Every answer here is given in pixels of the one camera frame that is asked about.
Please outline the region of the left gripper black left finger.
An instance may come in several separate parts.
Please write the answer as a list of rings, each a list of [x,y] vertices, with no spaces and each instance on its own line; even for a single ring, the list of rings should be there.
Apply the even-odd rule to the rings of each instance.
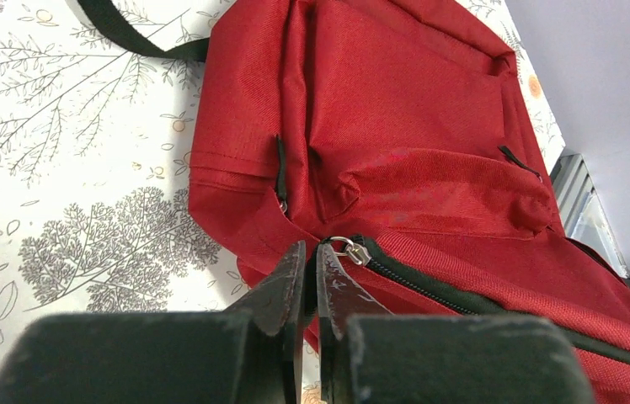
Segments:
[[[31,323],[0,403],[298,403],[304,242],[222,311],[62,314]]]

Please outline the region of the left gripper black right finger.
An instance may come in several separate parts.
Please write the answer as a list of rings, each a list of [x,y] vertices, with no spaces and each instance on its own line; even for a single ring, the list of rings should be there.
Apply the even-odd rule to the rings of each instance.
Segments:
[[[328,403],[591,403],[572,345],[523,315],[395,315],[316,252],[322,398]]]

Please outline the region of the red student backpack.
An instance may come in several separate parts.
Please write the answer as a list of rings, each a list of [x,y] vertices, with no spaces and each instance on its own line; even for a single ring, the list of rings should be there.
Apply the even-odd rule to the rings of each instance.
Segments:
[[[630,289],[566,236],[515,52],[459,3],[237,1],[169,50],[80,6],[125,50],[205,63],[188,210],[248,284],[333,241],[397,314],[550,319],[596,401],[630,403]]]

